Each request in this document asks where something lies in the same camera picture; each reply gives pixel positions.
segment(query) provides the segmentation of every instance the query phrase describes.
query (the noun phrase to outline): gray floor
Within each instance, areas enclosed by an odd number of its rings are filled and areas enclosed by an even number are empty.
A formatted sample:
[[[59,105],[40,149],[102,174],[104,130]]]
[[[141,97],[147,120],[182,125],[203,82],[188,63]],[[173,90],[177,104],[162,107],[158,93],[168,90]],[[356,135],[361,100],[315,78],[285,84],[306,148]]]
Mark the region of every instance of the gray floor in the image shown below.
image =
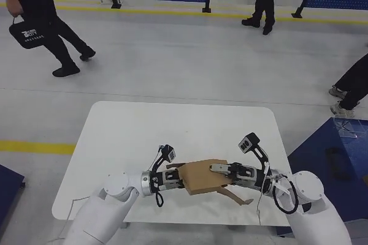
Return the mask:
[[[291,153],[330,116],[328,88],[368,52],[368,26],[277,23],[267,37],[238,19],[60,12],[96,51],[73,77],[50,74],[58,62],[44,48],[24,50],[0,8],[0,138],[76,143],[100,100],[270,108]],[[356,110],[368,119],[368,96]],[[51,207],[70,156],[0,153],[26,176],[1,245],[41,245],[64,224]],[[133,224],[123,244],[295,244],[267,227]],[[119,244],[116,237],[110,244]]]

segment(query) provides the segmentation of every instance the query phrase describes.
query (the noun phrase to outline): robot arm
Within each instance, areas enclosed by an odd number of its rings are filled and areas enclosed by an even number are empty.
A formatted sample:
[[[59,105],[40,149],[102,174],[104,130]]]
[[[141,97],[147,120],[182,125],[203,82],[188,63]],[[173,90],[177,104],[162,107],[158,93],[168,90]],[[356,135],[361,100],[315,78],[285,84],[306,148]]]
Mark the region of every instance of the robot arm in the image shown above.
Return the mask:
[[[259,138],[251,133],[239,144],[243,153],[253,152],[262,169],[240,163],[212,164],[210,170],[224,174],[233,185],[259,190],[274,199],[278,209],[286,214],[294,236],[305,245],[351,245],[348,230],[334,205],[324,194],[320,179],[309,171],[287,177],[278,170],[269,170],[267,154],[258,145]],[[302,205],[310,205],[304,212]]]
[[[64,241],[64,245],[106,244],[122,225],[138,196],[156,194],[158,206],[160,190],[182,188],[175,170],[156,172],[166,160],[175,157],[171,146],[161,146],[162,156],[155,162],[151,171],[138,175],[121,173],[108,175],[102,187],[97,188],[78,211]]]
[[[224,174],[233,180],[233,185],[260,191],[274,199],[276,206],[286,214],[292,231],[303,245],[351,245],[345,224],[327,199],[321,181],[313,173],[301,171],[287,177],[271,170],[267,154],[258,145],[259,139],[252,133],[239,144],[243,153],[253,152],[260,160],[262,169],[240,163],[212,164],[210,170]],[[158,206],[163,205],[160,191],[184,188],[178,170],[157,172],[163,161],[175,157],[171,146],[162,148],[162,156],[151,171],[139,175],[122,173],[108,176],[77,213],[67,234],[64,245],[106,244],[123,223],[132,205],[138,198],[156,194]],[[303,204],[311,204],[304,212]]]

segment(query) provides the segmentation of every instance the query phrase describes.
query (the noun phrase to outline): black cable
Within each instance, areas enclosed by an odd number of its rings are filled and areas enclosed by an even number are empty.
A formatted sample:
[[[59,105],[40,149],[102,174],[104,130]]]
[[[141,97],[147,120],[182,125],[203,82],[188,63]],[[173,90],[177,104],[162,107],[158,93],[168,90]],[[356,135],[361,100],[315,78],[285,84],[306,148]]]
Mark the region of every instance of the black cable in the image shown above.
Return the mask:
[[[153,168],[151,169],[151,172],[156,173],[157,169],[162,165],[163,162],[164,162],[164,159],[162,156],[160,156],[158,160],[154,163]]]
[[[164,162],[164,159],[162,156],[160,156],[158,160],[153,164],[151,173],[156,173],[158,168],[162,165],[163,162]],[[164,198],[162,197],[162,195],[160,194],[158,190],[155,190],[155,200],[157,202],[157,206],[161,208],[164,204]]]
[[[160,192],[159,191],[156,191],[155,192],[155,200],[157,201],[157,206],[158,207],[162,207],[163,206],[163,204],[164,204],[164,198],[162,197],[162,195],[160,194]]]
[[[279,202],[278,202],[278,200],[277,200],[277,196],[275,195],[275,190],[277,189],[275,186],[274,186],[274,188],[272,189],[272,197],[273,197],[273,199],[274,199],[274,203],[275,203],[275,205],[277,206],[277,208],[278,208],[281,212],[283,212],[283,213],[285,213],[285,214],[294,214],[294,213],[297,211],[298,207],[299,207],[299,196],[297,195],[296,188],[295,188],[294,184],[292,183],[292,181],[289,181],[289,183],[290,183],[290,185],[291,185],[291,187],[292,187],[293,194],[294,194],[294,208],[293,208],[291,211],[287,211],[287,210],[285,210],[285,209],[281,208],[281,206],[280,206],[280,204],[279,204]]]
[[[158,150],[157,155],[155,155],[153,162],[151,162],[151,165],[149,166],[149,168],[148,168],[147,170],[150,170],[150,169],[151,169],[151,167],[154,165],[155,160],[157,159],[157,157],[158,157],[158,155],[159,155],[159,152],[160,152],[160,151],[161,151],[161,149],[159,149],[159,150]]]

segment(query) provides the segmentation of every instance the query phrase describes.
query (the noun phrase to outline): yellow floor line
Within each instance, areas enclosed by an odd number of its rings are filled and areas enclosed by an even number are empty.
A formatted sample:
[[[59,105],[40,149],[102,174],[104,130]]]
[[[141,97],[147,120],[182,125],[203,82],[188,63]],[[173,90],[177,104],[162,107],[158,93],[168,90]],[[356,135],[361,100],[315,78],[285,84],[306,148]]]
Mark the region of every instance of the yellow floor line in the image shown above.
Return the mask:
[[[146,15],[191,15],[191,16],[205,16],[218,18],[247,18],[248,15],[234,14],[234,13],[201,13],[201,12],[179,12],[168,10],[142,10],[142,9],[108,9],[102,7],[73,7],[73,6],[56,6],[60,10],[73,11],[90,11],[90,12],[121,12],[121,13],[140,13]],[[330,20],[330,19],[311,19],[311,18],[290,18],[277,17],[277,21],[290,22],[304,22],[304,23],[327,23],[327,24],[348,24],[348,25],[368,25],[368,21],[362,20]]]
[[[75,145],[64,143],[37,143],[25,141],[0,140],[0,151],[19,153],[40,153],[72,155]]]

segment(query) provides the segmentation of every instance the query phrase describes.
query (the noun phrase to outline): black shoe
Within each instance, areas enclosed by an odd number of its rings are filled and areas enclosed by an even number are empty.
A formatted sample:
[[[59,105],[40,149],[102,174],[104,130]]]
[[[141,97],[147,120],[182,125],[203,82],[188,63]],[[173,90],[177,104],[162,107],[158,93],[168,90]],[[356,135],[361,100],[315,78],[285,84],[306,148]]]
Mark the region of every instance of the black shoe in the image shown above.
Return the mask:
[[[80,69],[77,66],[72,66],[72,67],[62,67],[52,72],[52,74],[55,77],[66,77],[69,75],[77,74],[79,72]]]
[[[269,35],[269,33],[272,31],[272,26],[265,26],[263,28],[263,35]]]
[[[91,48],[89,48],[89,50],[87,50],[86,52],[82,53],[82,55],[79,58],[82,61],[87,61],[88,59],[90,59],[94,55],[96,55],[96,52],[94,50],[92,50]]]
[[[260,20],[255,21],[253,18],[248,18],[246,20],[242,20],[241,24],[244,25],[244,26],[253,26],[255,28],[259,28],[260,27]]]

